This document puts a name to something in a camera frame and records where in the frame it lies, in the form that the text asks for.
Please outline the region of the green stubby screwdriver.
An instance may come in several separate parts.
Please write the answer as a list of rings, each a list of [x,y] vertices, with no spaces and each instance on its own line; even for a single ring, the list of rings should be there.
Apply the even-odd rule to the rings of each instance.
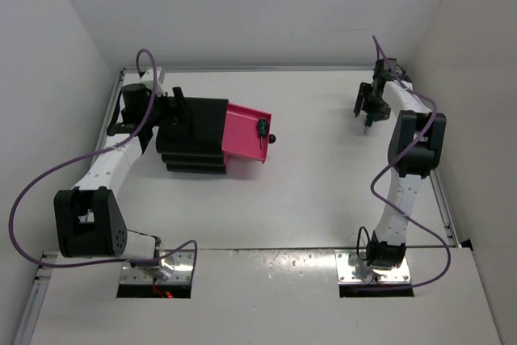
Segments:
[[[365,124],[364,121],[364,134],[368,133],[368,130],[372,127],[372,124]]]
[[[259,138],[259,147],[263,147],[263,140],[267,136],[269,123],[266,118],[260,118],[257,122],[257,134]]]

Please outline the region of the pink top drawer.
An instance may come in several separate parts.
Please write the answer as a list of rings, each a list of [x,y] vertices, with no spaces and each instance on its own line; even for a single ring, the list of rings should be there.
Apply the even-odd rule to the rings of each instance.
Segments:
[[[262,148],[259,147],[257,134],[257,122],[260,118],[266,118],[269,123]],[[228,103],[222,137],[223,154],[239,154],[250,160],[264,163],[267,159],[268,146],[273,137],[271,118],[270,112]]]

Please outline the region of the pink drawer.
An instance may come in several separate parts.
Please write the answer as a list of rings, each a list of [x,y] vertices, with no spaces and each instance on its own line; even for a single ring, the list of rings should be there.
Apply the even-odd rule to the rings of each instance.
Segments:
[[[259,147],[257,134],[257,122],[260,118],[266,118],[269,123],[262,148]],[[228,103],[222,137],[223,154],[239,154],[250,160],[264,163],[267,159],[268,146],[273,137],[271,118],[270,112]]]
[[[251,162],[233,161],[227,165],[228,179],[247,180],[254,176],[254,165]]]
[[[225,169],[228,170],[233,162],[248,162],[249,158],[246,158],[239,154],[227,154],[224,153]]]

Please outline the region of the pink bottom drawer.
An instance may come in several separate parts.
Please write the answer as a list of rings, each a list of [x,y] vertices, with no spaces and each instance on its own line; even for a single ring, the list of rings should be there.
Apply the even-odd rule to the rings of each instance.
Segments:
[[[254,176],[254,165],[251,162],[233,161],[227,165],[228,179],[247,180]]]

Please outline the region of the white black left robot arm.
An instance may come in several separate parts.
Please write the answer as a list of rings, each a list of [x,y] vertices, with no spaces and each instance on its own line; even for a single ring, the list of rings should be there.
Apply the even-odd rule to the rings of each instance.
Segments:
[[[144,154],[160,121],[171,114],[162,91],[165,74],[148,69],[123,86],[100,154],[69,190],[54,197],[57,237],[66,258],[119,259],[142,271],[168,276],[171,254],[159,237],[130,230],[117,196],[135,162]]]

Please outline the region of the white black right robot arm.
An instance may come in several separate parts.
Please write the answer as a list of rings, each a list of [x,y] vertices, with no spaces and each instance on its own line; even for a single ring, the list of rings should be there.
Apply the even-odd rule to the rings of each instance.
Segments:
[[[414,93],[411,79],[394,58],[377,59],[372,82],[359,85],[354,115],[361,112],[366,114],[366,129],[390,116],[397,118],[388,147],[389,193],[362,258],[369,267],[391,270],[405,257],[416,195],[439,165],[447,118]]]

